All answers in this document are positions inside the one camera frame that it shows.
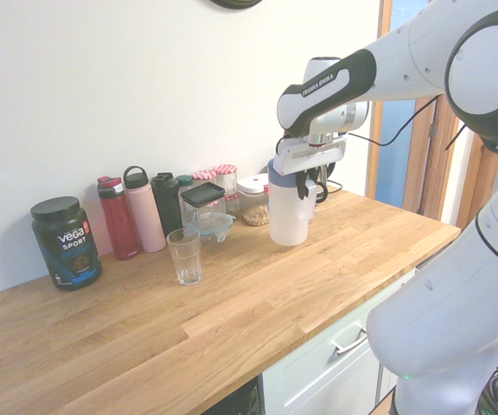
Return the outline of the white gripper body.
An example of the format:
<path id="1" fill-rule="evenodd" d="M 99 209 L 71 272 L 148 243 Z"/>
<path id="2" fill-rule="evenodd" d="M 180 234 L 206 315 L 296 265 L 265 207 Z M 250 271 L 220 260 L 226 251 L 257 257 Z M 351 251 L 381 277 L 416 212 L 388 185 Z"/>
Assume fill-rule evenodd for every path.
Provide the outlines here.
<path id="1" fill-rule="evenodd" d="M 286 176 L 336 163 L 344 157 L 346 143 L 345 137 L 335 138 L 330 143 L 318 147 L 311 146 L 302 138 L 282 140 L 274 156 L 273 168 L 281 176 Z"/>

